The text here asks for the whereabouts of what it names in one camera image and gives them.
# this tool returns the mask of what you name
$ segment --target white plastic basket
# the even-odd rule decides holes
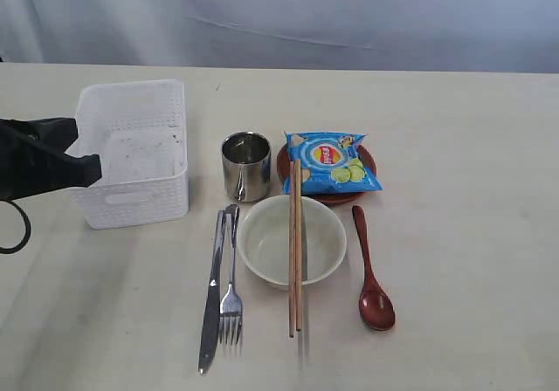
[[[72,189],[92,228],[157,223],[189,208],[184,84],[173,79],[89,86],[68,154],[99,154],[102,178]]]

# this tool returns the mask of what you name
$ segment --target white ceramic bowl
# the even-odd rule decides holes
[[[347,239],[336,214],[313,199],[302,198],[310,285],[332,274],[346,254]],[[289,196],[254,205],[238,226],[238,253],[260,278],[280,289],[289,277]]]

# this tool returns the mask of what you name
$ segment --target spoon handle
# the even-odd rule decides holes
[[[355,229],[361,243],[361,253],[363,254],[363,264],[365,266],[365,284],[373,287],[376,284],[375,275],[373,275],[373,268],[370,265],[369,255],[369,241],[367,240],[367,221],[365,220],[365,213],[361,206],[354,206],[352,208],[353,220],[355,222]]]

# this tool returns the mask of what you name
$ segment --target black cable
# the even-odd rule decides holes
[[[10,247],[8,249],[6,249],[4,247],[0,247],[0,254],[13,254],[13,253],[16,253],[16,252],[20,251],[21,249],[23,249],[25,247],[25,245],[27,244],[27,242],[29,241],[29,239],[31,238],[31,222],[29,221],[29,217],[27,216],[25,211],[23,209],[21,209],[14,202],[6,201],[6,200],[0,200],[0,202],[9,203],[11,206],[13,206],[14,208],[17,209],[17,211],[20,213],[21,217],[24,219],[25,234],[24,234],[24,238],[21,240],[21,242],[19,242],[18,245],[14,246],[14,247]]]

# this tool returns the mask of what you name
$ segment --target red plate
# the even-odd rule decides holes
[[[376,176],[376,164],[375,160],[373,160],[373,156],[370,154],[369,151],[363,146],[360,145],[357,149],[357,153],[359,154],[359,158],[361,159],[363,165],[368,167],[372,170],[373,175]],[[283,148],[278,152],[278,157],[276,158],[277,168],[278,168],[278,176],[283,183],[285,179],[289,176],[289,154],[287,154],[287,144],[283,146]],[[337,193],[337,194],[328,194],[328,195],[309,195],[308,197],[312,197],[318,202],[324,203],[328,206],[334,205],[341,205],[343,203],[352,202],[361,196],[365,192],[357,192],[357,193]]]

